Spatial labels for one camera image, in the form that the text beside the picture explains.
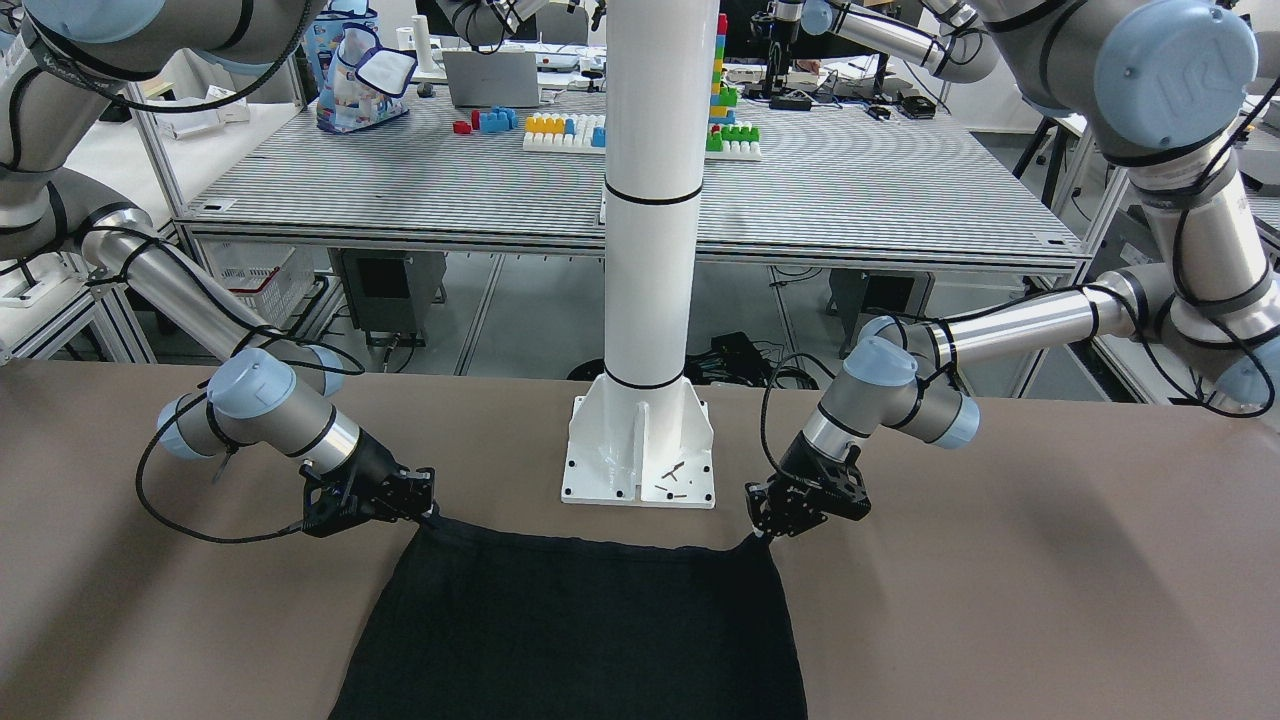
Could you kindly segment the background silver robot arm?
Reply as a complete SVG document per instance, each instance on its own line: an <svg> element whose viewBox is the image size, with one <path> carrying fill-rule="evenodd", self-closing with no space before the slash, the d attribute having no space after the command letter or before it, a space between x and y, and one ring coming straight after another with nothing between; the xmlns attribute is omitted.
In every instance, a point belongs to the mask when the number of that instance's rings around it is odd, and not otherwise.
<svg viewBox="0 0 1280 720"><path fill-rule="evenodd" d="M1000 53L975 9L965 1L922 5L938 22L937 35L852 1L772 1L769 9L791 29L846 38L920 67L943 82L969 85L986 78Z"/></svg>

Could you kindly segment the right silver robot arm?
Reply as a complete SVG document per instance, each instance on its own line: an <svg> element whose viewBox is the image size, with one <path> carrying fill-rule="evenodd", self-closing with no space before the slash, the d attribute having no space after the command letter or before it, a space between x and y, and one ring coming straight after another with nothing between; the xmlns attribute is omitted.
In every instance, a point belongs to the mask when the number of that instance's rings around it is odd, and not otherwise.
<svg viewBox="0 0 1280 720"><path fill-rule="evenodd" d="M269 325L165 243L150 217L67 168L123 85L155 77L182 49L215 61L288 63L315 1L23 1L3 56L3 258L79 254L101 281L131 287L212 352L201 391L166 405L152 446L229 459L268 445L298 462L302 518L287 534L333 536L370 520L426 521L434 471L397 462L333 395L358 364Z"/></svg>

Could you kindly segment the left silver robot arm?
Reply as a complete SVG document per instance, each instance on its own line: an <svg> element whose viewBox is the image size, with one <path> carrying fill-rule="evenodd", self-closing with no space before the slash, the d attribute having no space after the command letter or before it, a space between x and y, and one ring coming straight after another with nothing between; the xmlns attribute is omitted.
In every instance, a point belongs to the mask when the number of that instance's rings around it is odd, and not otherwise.
<svg viewBox="0 0 1280 720"><path fill-rule="evenodd" d="M771 42L800 29L892 54L946 83L1002 58L1044 119L1079 117L1116 168L1074 282L948 318L868 322L771 477L745 489L754 532L799 536L870 501L858 460L872 434L968 445L974 398L948 377L965 363L1096 336L1167 347L1210 383L1203 406L1265 415L1277 402L1277 272L1238 165L1239 114L1260 72L1258 38L1217 1L928 1L936 33L860 1L774 1Z"/></svg>

